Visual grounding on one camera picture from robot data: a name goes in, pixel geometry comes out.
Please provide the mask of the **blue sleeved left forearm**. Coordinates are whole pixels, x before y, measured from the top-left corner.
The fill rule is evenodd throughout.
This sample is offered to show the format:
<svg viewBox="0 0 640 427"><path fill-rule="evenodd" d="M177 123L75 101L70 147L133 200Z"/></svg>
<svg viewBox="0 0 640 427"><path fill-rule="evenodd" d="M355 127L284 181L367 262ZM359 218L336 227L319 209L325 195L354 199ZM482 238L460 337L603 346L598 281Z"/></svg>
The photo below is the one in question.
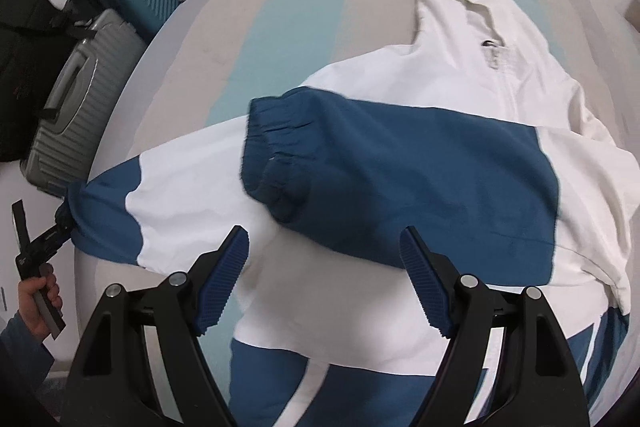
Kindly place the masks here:
<svg viewBox="0 0 640 427"><path fill-rule="evenodd" d="M54 358L16 312L1 332L1 425L49 426L53 419L37 399Z"/></svg>

